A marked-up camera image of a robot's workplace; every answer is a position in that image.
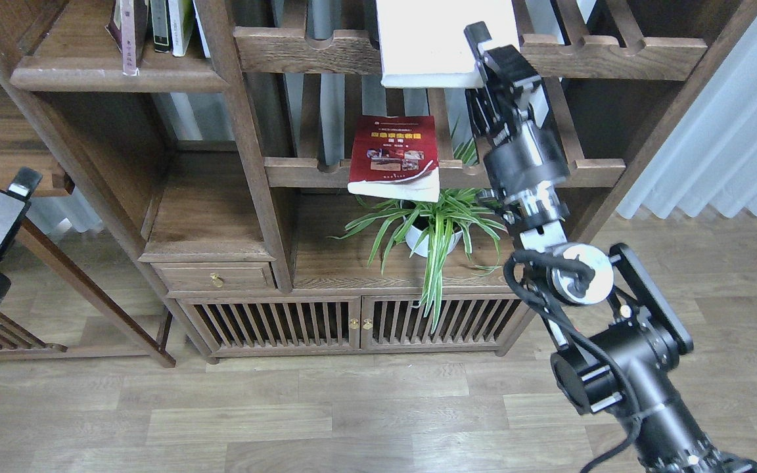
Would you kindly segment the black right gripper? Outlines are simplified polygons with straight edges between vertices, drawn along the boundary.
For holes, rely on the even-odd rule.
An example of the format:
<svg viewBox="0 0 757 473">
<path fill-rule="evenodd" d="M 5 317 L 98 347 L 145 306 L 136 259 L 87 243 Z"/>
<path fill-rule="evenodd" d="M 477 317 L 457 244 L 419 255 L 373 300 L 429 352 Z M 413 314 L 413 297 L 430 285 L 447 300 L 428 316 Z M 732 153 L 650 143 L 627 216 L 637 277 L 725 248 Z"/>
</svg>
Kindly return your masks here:
<svg viewBox="0 0 757 473">
<path fill-rule="evenodd" d="M 568 179 L 559 142 L 535 121 L 530 97 L 543 85 L 537 70 L 513 45 L 486 50 L 484 43 L 492 39 L 486 22 L 466 25 L 463 33 L 484 82 L 480 89 L 467 90 L 467 105 L 472 132 L 492 147 L 482 161 L 493 191 L 500 198 L 516 198 Z"/>
</svg>

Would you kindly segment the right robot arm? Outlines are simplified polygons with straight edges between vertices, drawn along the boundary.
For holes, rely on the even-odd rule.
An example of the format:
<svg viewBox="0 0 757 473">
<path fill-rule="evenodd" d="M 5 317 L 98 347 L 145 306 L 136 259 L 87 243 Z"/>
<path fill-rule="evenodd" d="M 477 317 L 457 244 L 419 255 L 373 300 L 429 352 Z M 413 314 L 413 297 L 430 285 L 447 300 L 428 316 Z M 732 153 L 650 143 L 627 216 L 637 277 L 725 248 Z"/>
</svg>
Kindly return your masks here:
<svg viewBox="0 0 757 473">
<path fill-rule="evenodd" d="M 485 23 L 465 37 L 482 83 L 466 92 L 472 132 L 489 141 L 490 188 L 478 201 L 513 238 L 505 281 L 547 324 L 557 386 L 581 415 L 608 411 L 625 440 L 583 471 L 634 446 L 647 472 L 757 472 L 757 462 L 715 447 L 670 381 L 691 353 L 690 333 L 629 246 L 571 242 L 555 186 L 570 175 L 556 138 L 529 98 L 543 80 L 514 45 L 486 48 Z"/>
</svg>

